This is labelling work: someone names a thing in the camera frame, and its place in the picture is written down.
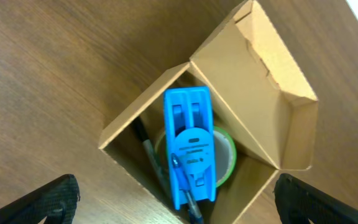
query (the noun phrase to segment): open cardboard box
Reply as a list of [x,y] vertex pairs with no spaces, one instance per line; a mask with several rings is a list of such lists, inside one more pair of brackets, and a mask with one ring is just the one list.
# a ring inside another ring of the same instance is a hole
[[140,116],[155,139],[163,129],[163,91],[192,85],[209,86],[214,123],[237,147],[234,172],[216,202],[201,208],[207,221],[236,221],[278,170],[311,167],[317,97],[261,5],[249,0],[225,18],[190,62],[167,70],[102,132],[99,148],[166,206],[172,208],[172,202],[128,125]]

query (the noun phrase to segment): tape roll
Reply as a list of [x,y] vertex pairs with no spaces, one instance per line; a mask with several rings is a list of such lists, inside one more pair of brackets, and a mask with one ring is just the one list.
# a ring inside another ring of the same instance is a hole
[[[237,159],[236,146],[233,139],[223,129],[214,126],[216,187],[222,185],[230,177]],[[154,150],[158,154],[162,167],[168,174],[168,162],[166,154],[165,131],[163,130],[155,141]]]

